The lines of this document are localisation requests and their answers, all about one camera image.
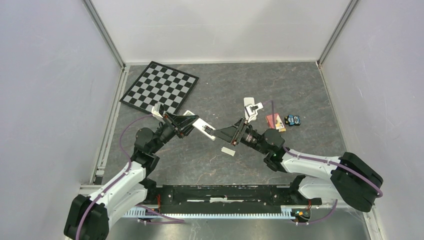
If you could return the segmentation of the white slim remote control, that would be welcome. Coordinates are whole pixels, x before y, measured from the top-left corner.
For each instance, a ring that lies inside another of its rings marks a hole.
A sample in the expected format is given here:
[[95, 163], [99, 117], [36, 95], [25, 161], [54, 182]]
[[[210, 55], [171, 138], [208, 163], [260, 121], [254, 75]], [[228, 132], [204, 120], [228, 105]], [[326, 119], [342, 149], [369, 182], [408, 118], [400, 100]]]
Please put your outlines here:
[[204, 121], [203, 119], [201, 119], [200, 117], [192, 123], [192, 126], [195, 129], [197, 129], [199, 132], [201, 132], [203, 135], [208, 137], [210, 140], [212, 141], [216, 140], [215, 136], [210, 135], [208, 132], [206, 132], [206, 130], [215, 130], [215, 128], [211, 126], [209, 123], [207, 123], [206, 121]]

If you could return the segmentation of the white slim battery cover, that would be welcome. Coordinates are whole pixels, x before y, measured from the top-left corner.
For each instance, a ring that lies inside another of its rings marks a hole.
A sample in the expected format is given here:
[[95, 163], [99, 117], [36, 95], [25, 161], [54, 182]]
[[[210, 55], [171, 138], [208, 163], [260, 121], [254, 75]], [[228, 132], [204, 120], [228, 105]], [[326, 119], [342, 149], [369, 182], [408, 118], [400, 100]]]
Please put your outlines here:
[[230, 155], [230, 156], [234, 156], [235, 155], [235, 151], [234, 150], [232, 150], [232, 149], [229, 149], [229, 148], [227, 148], [227, 147], [222, 147], [221, 148], [221, 152], [223, 152], [223, 153], [225, 153], [225, 154], [227, 154], [227, 155]]

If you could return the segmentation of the black silver battery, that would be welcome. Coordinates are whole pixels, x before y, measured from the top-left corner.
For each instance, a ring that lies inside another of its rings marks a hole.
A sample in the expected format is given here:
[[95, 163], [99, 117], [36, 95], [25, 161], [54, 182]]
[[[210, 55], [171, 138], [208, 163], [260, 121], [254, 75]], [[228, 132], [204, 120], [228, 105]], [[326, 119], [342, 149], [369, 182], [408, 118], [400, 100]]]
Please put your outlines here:
[[211, 135], [211, 134], [212, 134], [212, 132], [213, 132], [213, 129], [212, 129], [211, 127], [205, 126], [205, 127], [204, 127], [204, 131], [205, 131], [207, 134]]

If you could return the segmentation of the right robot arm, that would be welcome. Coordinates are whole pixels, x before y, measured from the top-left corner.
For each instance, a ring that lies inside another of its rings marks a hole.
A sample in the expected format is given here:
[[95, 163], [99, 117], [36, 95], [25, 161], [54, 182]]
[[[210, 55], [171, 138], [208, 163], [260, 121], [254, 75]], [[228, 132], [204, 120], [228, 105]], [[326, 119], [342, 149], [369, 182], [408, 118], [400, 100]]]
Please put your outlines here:
[[289, 199], [302, 204], [307, 199], [343, 200], [350, 207], [369, 212], [375, 200], [383, 197], [383, 178], [352, 152], [341, 156], [306, 154], [285, 146], [282, 134], [269, 128], [258, 133], [244, 118], [235, 124], [205, 132], [236, 146], [244, 144], [263, 154], [264, 163], [274, 172], [304, 175], [289, 189]]

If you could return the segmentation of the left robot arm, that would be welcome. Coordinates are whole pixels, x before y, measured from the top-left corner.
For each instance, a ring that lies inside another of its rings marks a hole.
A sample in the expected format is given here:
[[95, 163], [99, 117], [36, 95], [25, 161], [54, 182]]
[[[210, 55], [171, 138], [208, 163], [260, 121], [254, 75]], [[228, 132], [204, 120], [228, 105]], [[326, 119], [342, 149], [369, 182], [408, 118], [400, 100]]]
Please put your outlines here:
[[72, 240], [105, 240], [115, 223], [136, 204], [153, 203], [157, 198], [156, 183], [148, 175], [159, 162], [157, 151], [173, 137], [188, 136], [199, 118], [165, 112], [156, 130], [139, 129], [133, 154], [123, 169], [98, 190], [73, 199], [64, 235]]

